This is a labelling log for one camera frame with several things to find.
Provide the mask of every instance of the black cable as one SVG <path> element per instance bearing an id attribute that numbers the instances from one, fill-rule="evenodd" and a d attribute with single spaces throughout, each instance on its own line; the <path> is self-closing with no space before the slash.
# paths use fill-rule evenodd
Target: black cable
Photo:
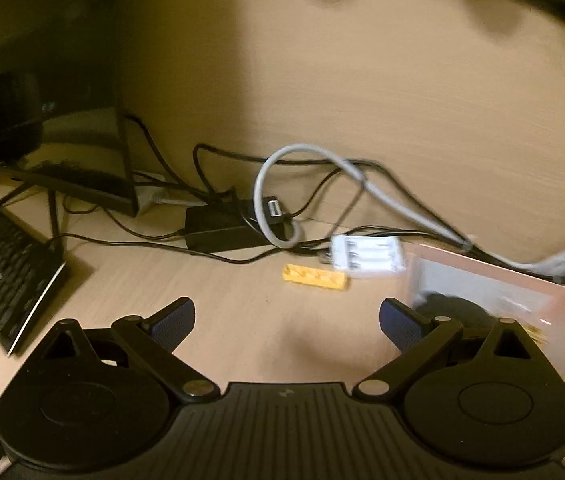
<path id="1" fill-rule="evenodd" d="M 23 182 L 20 186 L 16 187 L 15 189 L 12 189 L 9 193 L 7 193 L 5 196 L 3 196 L 0 199 L 0 207 L 5 205 L 10 200 L 16 198 L 18 195 L 24 193 L 28 189 L 31 189 L 33 186 L 34 184 L 30 184 L 29 182 Z"/>
<path id="2" fill-rule="evenodd" d="M 186 189 L 184 189 L 184 187 L 182 187 L 180 184 L 178 184 L 176 182 L 165 182 L 164 180 L 160 180 L 159 178 L 156 178 L 155 176 L 151 176 L 151 175 L 142 173 L 141 171 L 133 171 L 132 173 L 136 176 L 140 176 L 140 177 L 146 178 L 148 180 L 148 182 L 138 182 L 137 180 L 134 181 L 133 185 L 135 187 L 167 187 L 169 189 L 177 189 L 177 190 L 180 190 L 180 191 L 187 191 Z"/>
<path id="3" fill-rule="evenodd" d="M 360 181 L 360 186 L 358 186 L 358 190 L 355 196 L 353 197 L 351 202 L 349 202 L 347 207 L 344 208 L 342 213 L 340 213 L 340 216 L 338 217 L 338 220 L 336 220 L 335 224 L 331 226 L 331 229 L 329 229 L 329 232 L 326 234 L 326 238 L 331 238 L 333 234 L 335 234 L 335 232 L 338 230 L 338 227 L 340 227 L 342 225 L 342 222 L 344 222 L 347 216 L 349 216 L 351 210 L 357 205 L 358 202 L 360 202 L 360 199 L 362 198 L 362 195 L 365 191 L 365 184 L 367 184 L 367 175 L 364 172 L 362 172 L 362 175 L 363 179 Z"/>
<path id="4" fill-rule="evenodd" d="M 65 213 L 70 214 L 70 215 L 89 215 L 89 214 L 93 213 L 94 211 L 96 211 L 99 207 L 97 205 L 94 205 L 93 207 L 90 207 L 89 209 L 84 209 L 84 210 L 71 209 L 67 205 L 67 199 L 68 198 L 69 198 L 69 195 L 65 195 L 62 198 L 62 208 L 65 210 Z"/>
<path id="5" fill-rule="evenodd" d="M 374 230 L 376 232 L 370 234 L 364 234 L 362 236 L 370 236 L 370 237 L 377 237 L 377 236 L 399 236 L 399 237 L 418 237 L 418 238 L 430 238 L 433 240 L 443 241 L 440 240 L 438 235 L 430 233 L 428 231 L 418 231 L 418 230 L 411 230 L 411 229 L 398 229 L 393 227 L 385 227 L 379 225 L 364 225 L 359 227 L 354 227 L 353 229 L 349 229 L 342 233 L 343 235 L 351 236 L 356 235 L 361 232 L 366 232 L 368 230 Z M 303 242 L 302 245 L 320 245 L 325 244 L 331 241 L 331 238 L 320 238 L 320 240 L 311 240 L 310 242 Z M 327 248 L 312 248 L 315 254 L 324 251 Z"/>
<path id="6" fill-rule="evenodd" d="M 151 133 L 149 132 L 149 129 L 145 126 L 145 123 L 143 123 L 140 118 L 131 114 L 125 115 L 124 118 L 132 121 L 133 123 L 136 123 L 136 125 L 141 129 L 142 133 L 147 139 L 147 142 L 149 143 L 149 147 L 151 148 L 151 151 L 154 153 L 157 160 L 160 162 L 160 165 L 165 169 L 165 171 L 169 174 L 169 176 L 174 181 L 176 181 L 176 183 L 180 184 L 180 186 L 182 186 L 183 189 L 190 192 L 192 195 L 194 195 L 194 197 L 199 198 L 200 200 L 204 200 L 207 203 L 210 202 L 210 196 L 208 195 L 208 193 L 205 193 L 204 191 L 197 189 L 196 187 L 191 186 L 190 184 L 187 184 L 182 178 L 180 178 L 180 176 L 174 170 L 172 170 L 171 166 L 169 166 L 165 158 L 162 156 L 162 153 L 160 153 L 160 150 L 156 146 L 156 143 L 151 137 Z"/>
<path id="7" fill-rule="evenodd" d="M 247 226 L 249 226 L 256 234 L 258 234 L 260 237 L 262 237 L 264 240 L 266 240 L 267 244 L 269 244 L 269 241 L 266 239 L 266 236 L 262 233 L 262 231 L 260 230 L 260 227 L 258 226 L 258 221 L 255 218 L 251 218 L 250 216 L 246 215 L 245 212 L 243 211 L 242 204 L 240 203 L 240 199 L 238 198 L 238 194 L 236 193 L 235 188 L 231 188 L 229 190 L 229 192 L 232 193 L 232 198 L 234 200 L 234 203 L 236 204 L 238 214 L 242 217 L 243 222 Z M 340 223 L 344 220 L 344 218 L 347 216 L 349 211 L 351 211 L 351 209 L 355 206 L 355 204 L 358 202 L 358 200 L 360 200 L 361 194 L 362 193 L 360 191 L 358 191 L 358 194 L 356 195 L 356 197 L 354 197 L 354 199 L 351 201 L 351 203 L 347 207 L 348 210 L 345 210 L 343 215 L 341 215 L 341 219 L 339 219 L 339 221 L 335 224 L 336 228 L 339 227 Z M 328 234 L 327 238 L 320 238 L 319 240 L 307 240 L 307 241 L 304 241 L 304 242 L 300 242 L 295 247 L 292 247 L 290 249 L 286 249 L 286 251 L 293 253 L 293 254 L 299 254 L 301 256 L 315 256 L 317 254 L 318 250 L 316 248 L 314 248 L 314 246 L 317 245 L 317 244 L 329 241 L 330 238 L 331 238 L 331 234 Z"/>
<path id="8" fill-rule="evenodd" d="M 351 229 L 351 230 L 349 230 L 349 231 L 347 231 L 343 234 L 354 235 L 354 234 L 357 234 L 358 232 L 364 232 L 364 231 L 368 231 L 368 230 L 374 230 L 376 232 L 374 232 L 372 234 L 365 235 L 365 236 L 374 236 L 374 237 L 375 236 L 421 237 L 421 238 L 429 238 L 431 240 L 437 240 L 438 242 L 444 242 L 448 245 L 451 245 L 452 247 L 456 247 L 456 248 L 461 247 L 460 244 L 457 244 L 456 242 L 453 242 L 451 240 L 446 240 L 446 239 L 440 237 L 439 235 L 436 235 L 436 234 L 431 233 L 431 232 L 416 231 L 416 230 L 401 230 L 401 229 L 396 229 L 396 228 L 387 228 L 387 227 L 379 226 L 379 225 L 359 226 L 359 227 Z M 321 241 L 323 243 L 328 242 L 329 238 L 324 238 Z M 526 270 L 516 269 L 515 267 L 508 266 L 504 262 L 501 262 L 499 259 L 494 258 L 490 254 L 487 254 L 480 249 L 472 248 L 472 250 L 469 251 L 469 253 L 467 255 L 472 257 L 475 260 L 480 261 L 480 262 L 496 265 L 496 266 L 502 267 L 504 269 L 513 270 L 513 271 L 518 272 L 520 274 L 530 276 L 532 278 L 539 278 L 539 279 L 545 280 L 547 282 L 555 283 L 555 279 L 553 278 L 553 276 L 547 276 L 545 274 L 537 274 L 535 272 L 528 272 Z M 565 280 L 562 280 L 560 283 L 565 286 Z"/>
<path id="9" fill-rule="evenodd" d="M 202 171 L 202 168 L 200 167 L 200 161 L 198 160 L 198 152 L 200 150 L 206 150 L 207 152 L 215 153 L 216 155 L 225 156 L 227 158 L 234 158 L 235 160 L 242 160 L 243 162 L 256 162 L 256 163 L 259 163 L 259 164 L 264 164 L 265 161 L 267 161 L 267 158 L 260 157 L 260 156 L 251 156 L 251 155 L 244 155 L 242 153 L 229 152 L 228 150 L 223 150 L 223 149 L 220 149 L 220 148 L 217 148 L 215 146 L 211 146 L 211 145 L 205 144 L 205 143 L 197 144 L 194 147 L 194 152 L 192 154 L 193 157 L 194 157 L 194 166 L 196 168 L 198 176 L 200 176 L 200 179 L 203 180 L 203 182 L 207 182 L 207 183 L 208 183 L 208 180 L 204 176 L 204 172 Z M 446 227 L 449 231 L 451 231 L 458 238 L 462 238 L 468 244 L 471 243 L 470 240 L 465 235 L 460 233 L 460 231 L 458 231 L 452 224 L 450 224 L 448 221 L 446 221 L 445 219 L 440 217 L 436 212 L 434 212 L 427 205 L 425 205 L 418 197 L 416 197 L 416 195 L 414 195 L 411 191 L 409 191 L 409 189 L 407 189 L 405 184 L 403 184 L 402 181 L 397 176 L 395 176 L 395 174 L 393 174 L 392 171 L 390 171 L 388 168 L 386 168 L 385 166 L 383 166 L 382 164 L 380 164 L 379 162 L 377 162 L 375 160 L 367 160 L 367 159 L 364 159 L 364 158 L 349 158 L 347 160 L 350 163 L 352 163 L 356 166 L 364 166 L 364 167 L 370 168 L 370 169 L 375 170 L 378 173 L 382 174 L 389 182 L 391 182 L 396 187 L 396 189 L 400 193 L 402 193 L 412 203 L 414 203 L 416 206 L 418 206 L 422 211 L 426 212 L 428 215 L 430 215 L 432 218 L 434 218 L 435 221 L 437 221 L 442 226 Z M 327 158 L 307 158 L 307 159 L 304 159 L 304 160 L 303 159 L 300 159 L 300 160 L 298 160 L 298 159 L 295 159 L 295 160 L 294 159 L 292 159 L 292 160 L 282 159 L 282 160 L 277 160 L 276 165 L 282 165 L 282 166 L 332 166 L 333 162 L 331 160 L 328 160 Z M 324 186 L 325 184 L 326 184 L 325 179 L 323 179 L 323 182 L 320 183 L 320 187 Z"/>
<path id="10" fill-rule="evenodd" d="M 47 200 L 49 203 L 49 216 L 51 221 L 51 240 L 56 240 L 60 236 L 58 225 L 58 205 L 56 204 L 56 192 L 52 189 L 47 190 Z M 62 254 L 64 248 L 61 242 L 54 244 L 55 249 Z"/>
<path id="11" fill-rule="evenodd" d="M 123 224 L 122 222 L 120 222 L 117 218 L 115 218 L 115 216 L 112 214 L 111 211 L 109 211 L 108 209 L 102 209 L 105 214 L 114 221 L 114 223 L 123 231 L 129 233 L 130 235 L 133 235 L 137 238 L 142 238 L 143 240 L 168 240 L 169 238 L 174 238 L 174 237 L 181 237 L 182 236 L 182 230 L 178 230 L 175 231 L 173 233 L 167 233 L 164 235 L 156 235 L 156 236 L 151 236 L 151 235 L 144 235 L 143 233 L 138 233 L 130 228 L 128 228 L 125 224 Z"/>
<path id="12" fill-rule="evenodd" d="M 159 157 L 159 160 L 163 161 L 164 159 L 162 159 L 162 156 L 159 156 L 160 152 L 158 152 L 158 149 L 155 147 L 155 144 L 153 144 L 153 141 L 150 137 L 149 131 L 147 130 L 146 126 L 142 123 L 142 121 L 140 121 L 138 118 L 135 118 L 134 116 L 128 116 L 127 118 L 129 118 L 130 120 L 133 120 L 134 122 L 136 122 L 136 124 L 138 124 L 138 126 L 141 127 L 141 129 L 144 131 L 150 145 L 152 145 L 152 149 L 155 148 L 154 153 L 157 153 L 156 156 Z M 213 186 L 211 186 L 211 183 L 208 181 L 208 179 L 204 175 L 204 172 L 202 171 L 202 168 L 200 166 L 200 161 L 198 160 L 198 152 L 200 150 L 206 150 L 208 152 L 215 153 L 216 155 L 221 155 L 221 156 L 225 156 L 225 157 L 228 157 L 228 158 L 233 158 L 235 160 L 242 160 L 243 162 L 256 162 L 256 163 L 259 163 L 259 164 L 264 164 L 265 161 L 267 160 L 264 157 L 244 155 L 243 153 L 237 153 L 237 152 L 230 152 L 228 150 L 223 150 L 223 149 L 220 149 L 220 148 L 217 148 L 215 146 L 211 146 L 211 145 L 205 144 L 205 143 L 197 144 L 194 147 L 194 151 L 192 153 L 193 158 L 194 158 L 194 166 L 195 166 L 196 172 L 198 173 L 198 176 L 200 176 L 201 181 L 203 182 L 205 187 L 208 188 L 212 200 L 214 198 L 216 198 L 218 195 L 223 195 L 223 194 L 226 194 L 227 192 L 225 192 L 223 194 L 218 194 L 214 190 Z M 491 256 L 491 254 L 488 254 L 486 251 L 482 250 L 482 248 L 473 244 L 473 242 L 468 237 L 466 237 L 464 234 L 462 234 L 450 222 L 446 221 L 444 218 L 439 216 L 435 211 L 433 211 L 426 204 L 424 204 L 416 195 L 414 195 L 414 193 L 409 191 L 409 189 L 405 186 L 405 184 L 403 184 L 402 181 L 397 176 L 395 176 L 395 174 L 392 173 L 392 171 L 390 171 L 388 168 L 386 168 L 385 166 L 383 166 L 379 162 L 377 162 L 375 160 L 366 160 L 366 159 L 348 159 L 348 161 L 351 162 L 352 164 L 356 164 L 357 166 L 364 166 L 364 167 L 373 169 L 373 170 L 379 172 L 380 174 L 382 174 L 389 182 L 391 182 L 396 187 L 396 189 L 400 193 L 402 193 L 402 195 L 404 195 L 406 198 L 408 198 L 413 204 L 415 204 L 422 211 L 424 211 L 429 216 L 431 216 L 433 219 L 435 219 L 435 221 L 437 221 L 440 225 L 447 228 L 450 232 L 452 232 L 458 238 L 460 238 L 461 240 L 464 240 L 466 245 L 469 247 L 469 250 L 465 251 L 465 254 L 467 254 L 468 256 L 471 256 L 471 257 L 473 257 L 477 260 L 483 261 L 483 262 L 487 262 L 487 263 L 498 265 L 500 267 L 504 267 L 505 269 L 515 270 L 516 272 L 520 272 L 520 273 L 526 274 L 528 276 L 540 278 L 540 279 L 551 281 L 551 282 L 555 281 L 553 276 L 546 276 L 546 275 L 542 275 L 542 274 L 535 274 L 533 272 L 526 272 L 524 270 L 516 269 L 515 267 L 509 266 L 507 263 L 503 262 L 502 260 L 500 260 L 500 259 L 498 259 L 494 256 Z M 303 159 L 300 159 L 300 160 L 284 160 L 283 159 L 283 160 L 277 160 L 276 165 L 282 165 L 282 166 L 328 166 L 328 165 L 333 165 L 333 163 L 331 162 L 331 160 L 328 160 L 328 159 L 304 159 L 304 160 Z M 323 181 L 319 184 L 319 187 L 322 188 L 329 181 L 329 179 L 332 178 L 333 176 L 335 176 L 335 174 L 339 173 L 339 171 L 332 171 L 331 173 L 329 175 L 327 175 L 325 178 L 323 178 Z M 178 181 L 182 182 L 181 179 L 179 179 L 179 178 L 175 178 L 175 180 L 177 182 Z M 313 192 L 310 200 L 315 199 L 317 192 L 319 192 L 319 189 L 317 191 Z M 442 242 L 449 243 L 453 246 L 458 246 L 458 244 L 456 242 L 454 242 L 453 240 L 449 240 L 449 239 L 446 239 L 446 238 L 444 238 L 442 236 L 438 236 L 438 235 L 434 235 L 434 237 L 435 237 L 435 239 L 440 240 Z"/>
<path id="13" fill-rule="evenodd" d="M 184 247 L 177 247 L 167 244 L 158 244 L 155 242 L 111 242 L 108 240 L 97 240 L 96 238 L 89 238 L 82 235 L 75 235 L 73 233 L 61 233 L 57 236 L 57 238 L 76 238 L 77 240 L 84 240 L 85 242 L 91 242 L 93 244 L 112 246 L 112 247 L 146 247 L 152 249 L 162 249 L 165 251 L 172 251 L 174 253 L 190 254 L 192 256 L 203 256 L 205 258 L 210 258 L 212 260 L 217 260 L 219 262 L 235 264 L 235 265 L 251 264 L 258 260 L 262 260 L 263 258 L 270 256 L 271 254 L 280 253 L 282 251 L 282 249 L 274 247 L 273 249 L 264 251 L 264 253 L 257 254 L 252 258 L 247 258 L 246 260 L 234 260 L 232 258 L 225 258 L 224 256 L 219 256 L 218 254 L 202 253 L 200 251 L 194 251 L 192 249 L 187 249 Z"/>
<path id="14" fill-rule="evenodd" d="M 260 231 L 260 227 L 258 226 L 258 221 L 255 218 L 251 218 L 243 210 L 242 203 L 240 202 L 240 198 L 238 197 L 238 192 L 236 191 L 236 188 L 235 187 L 230 188 L 229 190 L 227 190 L 227 193 L 230 194 L 232 204 L 236 208 L 236 212 L 240 215 L 240 218 L 242 218 L 242 221 L 259 237 L 264 238 L 266 240 L 266 236 L 262 234 L 262 231 Z"/>
<path id="15" fill-rule="evenodd" d="M 320 184 L 318 184 L 316 186 L 316 188 L 313 190 L 313 193 L 311 194 L 311 196 L 309 197 L 309 199 L 305 202 L 305 205 L 302 206 L 300 209 L 298 209 L 295 213 L 291 213 L 291 218 L 296 218 L 296 216 L 300 216 L 302 215 L 307 208 L 309 208 L 309 206 L 311 205 L 311 203 L 313 202 L 313 200 L 315 200 L 315 197 L 318 196 L 318 193 L 320 193 L 320 190 L 323 189 L 323 187 L 326 186 L 327 182 L 329 182 L 333 177 L 335 177 L 337 174 L 342 173 L 342 169 L 341 168 L 333 168 L 321 181 Z"/>

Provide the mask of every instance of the ethernet cable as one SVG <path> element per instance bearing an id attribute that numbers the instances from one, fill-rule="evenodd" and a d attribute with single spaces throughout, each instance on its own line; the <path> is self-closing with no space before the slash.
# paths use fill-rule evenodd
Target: ethernet cable
<path id="1" fill-rule="evenodd" d="M 296 246 L 302 238 L 302 231 L 299 222 L 297 222 L 295 219 L 292 219 L 291 224 L 293 227 L 293 234 L 291 235 L 291 238 L 289 240 L 280 240 L 280 238 L 278 238 L 269 227 L 269 224 L 266 221 L 266 216 L 264 214 L 264 208 L 262 206 L 262 188 L 264 186 L 264 180 L 267 176 L 268 171 L 283 156 L 297 152 L 315 153 L 328 158 L 328 160 L 341 168 L 344 173 L 348 174 L 354 180 L 358 181 L 360 185 L 365 188 L 365 190 L 367 190 L 374 197 L 380 200 L 380 202 L 400 213 L 405 218 L 408 218 L 409 220 L 420 224 L 434 234 L 440 235 L 457 245 L 467 245 L 468 240 L 466 238 L 461 238 L 457 233 L 452 232 L 447 227 L 439 224 L 438 222 L 432 221 L 431 219 L 428 219 L 418 212 L 413 211 L 403 203 L 400 203 L 387 196 L 386 193 L 384 193 L 378 186 L 368 181 L 364 173 L 349 161 L 341 158 L 334 152 L 331 152 L 325 148 L 304 143 L 291 144 L 290 146 L 286 146 L 275 152 L 265 161 L 258 173 L 258 176 L 256 177 L 256 182 L 254 184 L 254 210 L 256 213 L 256 221 L 258 222 L 258 227 L 262 231 L 262 234 L 265 238 L 267 238 L 267 240 L 269 240 L 270 243 L 272 243 L 272 245 L 281 249 L 290 249 Z M 548 258 L 540 262 L 531 264 L 515 262 L 498 254 L 488 253 L 487 251 L 485 251 L 485 253 L 514 269 L 524 270 L 526 272 L 533 272 L 535 274 L 542 274 L 546 276 L 553 276 L 556 279 L 565 276 L 565 250 L 553 256 L 549 256 Z"/>

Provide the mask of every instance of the yellow lego brick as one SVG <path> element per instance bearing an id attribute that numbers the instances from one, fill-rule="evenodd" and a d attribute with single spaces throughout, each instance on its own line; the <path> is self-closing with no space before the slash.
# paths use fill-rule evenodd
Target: yellow lego brick
<path id="1" fill-rule="evenodd" d="M 335 290 L 344 290 L 349 280 L 344 272 L 338 270 L 314 269 L 293 264 L 284 267 L 282 277 L 288 282 L 323 286 Z"/>

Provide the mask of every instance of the wall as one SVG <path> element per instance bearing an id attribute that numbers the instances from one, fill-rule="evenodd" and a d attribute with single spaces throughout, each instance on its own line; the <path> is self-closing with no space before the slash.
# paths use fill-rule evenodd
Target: wall
<path id="1" fill-rule="evenodd" d="M 489 250 L 565 246 L 565 23 L 514 0 L 122 0 L 124 107 L 197 182 L 205 141 L 268 155 L 313 142 L 384 162 Z M 137 167 L 155 169 L 128 125 Z M 203 158 L 250 190 L 256 168 Z M 290 209 L 322 173 L 275 171 Z M 313 218 L 355 193 L 341 179 Z M 364 199 L 349 219 L 407 226 Z"/>

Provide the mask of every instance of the white plug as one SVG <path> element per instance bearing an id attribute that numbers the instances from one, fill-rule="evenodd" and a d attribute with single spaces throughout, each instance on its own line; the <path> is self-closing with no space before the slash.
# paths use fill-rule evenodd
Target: white plug
<path id="1" fill-rule="evenodd" d="M 331 264 L 354 278 L 395 274 L 406 270 L 405 256 L 396 236 L 331 238 Z"/>
<path id="2" fill-rule="evenodd" d="M 143 174 L 165 181 L 165 176 L 157 173 L 142 171 Z M 138 177 L 139 182 L 143 182 L 142 177 Z M 138 199 L 138 216 L 145 213 L 154 203 L 165 195 L 165 188 L 160 186 L 136 186 L 136 197 Z"/>
<path id="3" fill-rule="evenodd" d="M 193 200 L 179 200 L 177 198 L 169 198 L 166 196 L 155 196 L 154 204 L 180 205 L 183 207 L 198 207 L 207 205 L 206 202 L 202 201 L 194 202 Z"/>

